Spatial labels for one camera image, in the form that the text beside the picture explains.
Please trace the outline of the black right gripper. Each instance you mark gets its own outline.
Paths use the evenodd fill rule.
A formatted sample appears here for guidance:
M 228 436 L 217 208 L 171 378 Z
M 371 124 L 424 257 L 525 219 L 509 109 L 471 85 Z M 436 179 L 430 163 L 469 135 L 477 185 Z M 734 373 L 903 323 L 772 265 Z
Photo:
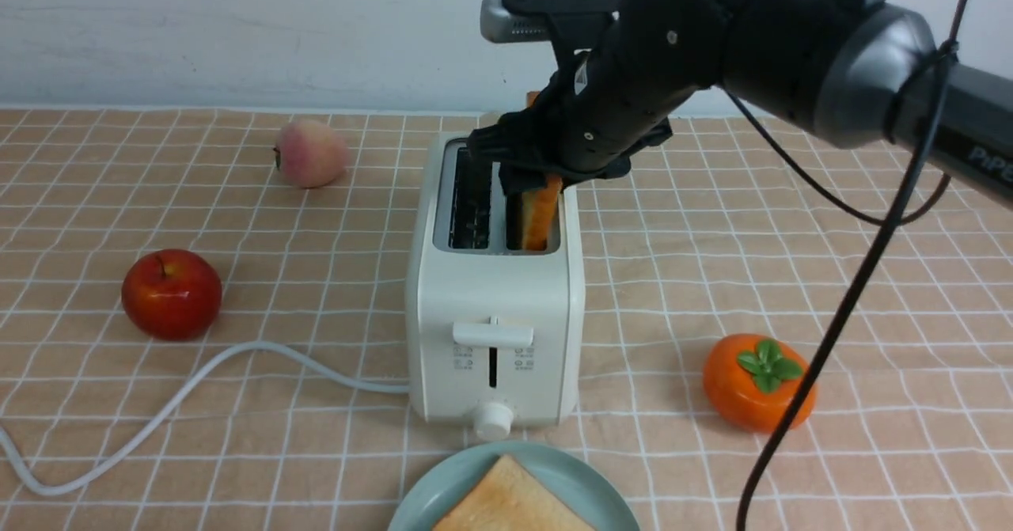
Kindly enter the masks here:
M 625 174 L 628 155 L 700 88 L 691 56 L 681 41 L 663 36 L 601 37 L 554 74 L 531 112 L 503 113 L 475 128 L 467 147 L 500 163 L 505 196 Z

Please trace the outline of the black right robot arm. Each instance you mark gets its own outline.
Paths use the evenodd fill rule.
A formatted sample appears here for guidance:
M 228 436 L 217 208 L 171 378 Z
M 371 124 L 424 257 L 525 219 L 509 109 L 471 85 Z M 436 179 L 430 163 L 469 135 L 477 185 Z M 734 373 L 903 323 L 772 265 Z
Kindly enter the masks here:
M 535 105 L 468 138 L 506 165 L 506 193 L 625 176 L 714 86 L 838 149 L 914 151 L 930 119 L 932 30 L 886 0 L 484 0 L 480 22 L 557 59 Z

